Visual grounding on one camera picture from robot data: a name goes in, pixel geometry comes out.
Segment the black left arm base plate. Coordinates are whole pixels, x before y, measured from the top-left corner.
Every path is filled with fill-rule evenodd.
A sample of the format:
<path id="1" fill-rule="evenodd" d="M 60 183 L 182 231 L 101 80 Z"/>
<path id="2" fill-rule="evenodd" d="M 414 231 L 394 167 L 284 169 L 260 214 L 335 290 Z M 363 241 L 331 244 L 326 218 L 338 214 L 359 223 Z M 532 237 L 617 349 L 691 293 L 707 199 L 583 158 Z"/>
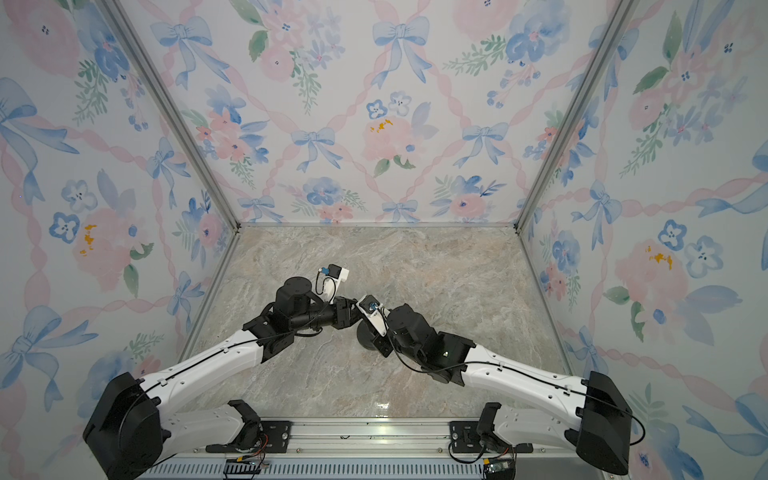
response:
<path id="1" fill-rule="evenodd" d="M 244 400 L 230 400 L 230 409 L 237 412 L 243 425 L 229 443 L 207 445 L 207 453 L 286 453 L 293 423 L 288 420 L 263 420 Z"/>

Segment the black round microphone stand base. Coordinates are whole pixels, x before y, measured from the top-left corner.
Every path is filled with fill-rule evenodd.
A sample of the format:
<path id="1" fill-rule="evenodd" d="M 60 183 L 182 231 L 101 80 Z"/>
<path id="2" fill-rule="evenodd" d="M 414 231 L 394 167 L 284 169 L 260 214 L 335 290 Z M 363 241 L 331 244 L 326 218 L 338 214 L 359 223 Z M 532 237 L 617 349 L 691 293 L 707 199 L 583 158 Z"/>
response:
<path id="1" fill-rule="evenodd" d="M 378 331 L 366 322 L 360 322 L 356 331 L 358 343 L 366 350 L 376 351 L 376 341 L 379 338 Z"/>

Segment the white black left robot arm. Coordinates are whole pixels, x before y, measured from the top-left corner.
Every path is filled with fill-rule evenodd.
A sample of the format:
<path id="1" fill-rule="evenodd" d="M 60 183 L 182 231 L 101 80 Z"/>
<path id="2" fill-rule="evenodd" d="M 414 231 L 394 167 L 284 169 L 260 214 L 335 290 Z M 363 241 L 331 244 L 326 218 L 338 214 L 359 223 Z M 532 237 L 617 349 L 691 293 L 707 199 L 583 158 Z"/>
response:
<path id="1" fill-rule="evenodd" d="M 246 401 L 194 412 L 191 400 L 291 346 L 304 330 L 345 329 L 362 320 L 355 299 L 317 293 L 292 277 L 254 319 L 230 337 L 187 360 L 135 377 L 109 381 L 83 432 L 83 440 L 109 479 L 136 479 L 172 456 L 197 447 L 253 452 L 262 447 L 261 418 Z"/>

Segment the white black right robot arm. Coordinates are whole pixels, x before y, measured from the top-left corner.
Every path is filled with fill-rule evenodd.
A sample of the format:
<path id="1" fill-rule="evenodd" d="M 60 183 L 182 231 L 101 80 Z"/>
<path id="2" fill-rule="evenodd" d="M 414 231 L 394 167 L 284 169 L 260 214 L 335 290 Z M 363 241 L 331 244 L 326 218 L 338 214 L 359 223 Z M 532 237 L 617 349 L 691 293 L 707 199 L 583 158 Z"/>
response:
<path id="1" fill-rule="evenodd" d="M 518 420 L 502 419 L 501 405 L 493 403 L 478 421 L 488 447 L 512 451 L 520 443 L 553 441 L 601 471 L 628 474 L 637 420 L 608 375 L 568 376 L 513 361 L 468 338 L 436 331 L 407 304 L 387 310 L 364 299 L 358 309 L 368 331 L 360 337 L 366 347 L 384 357 L 395 355 L 408 369 L 439 383 L 493 391 L 549 418 L 548 426 L 525 430 Z"/>

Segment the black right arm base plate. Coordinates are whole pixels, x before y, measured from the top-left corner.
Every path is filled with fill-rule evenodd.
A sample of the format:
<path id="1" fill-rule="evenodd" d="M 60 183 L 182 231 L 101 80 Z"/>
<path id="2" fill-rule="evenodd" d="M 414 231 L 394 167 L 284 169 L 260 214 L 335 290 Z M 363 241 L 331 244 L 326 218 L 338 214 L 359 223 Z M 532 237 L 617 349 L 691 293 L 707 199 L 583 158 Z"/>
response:
<path id="1" fill-rule="evenodd" d="M 448 423 L 449 449 L 456 454 L 523 453 L 534 451 L 530 443 L 510 444 L 495 433 L 495 419 L 502 405 L 487 402 L 476 420 L 454 420 Z"/>

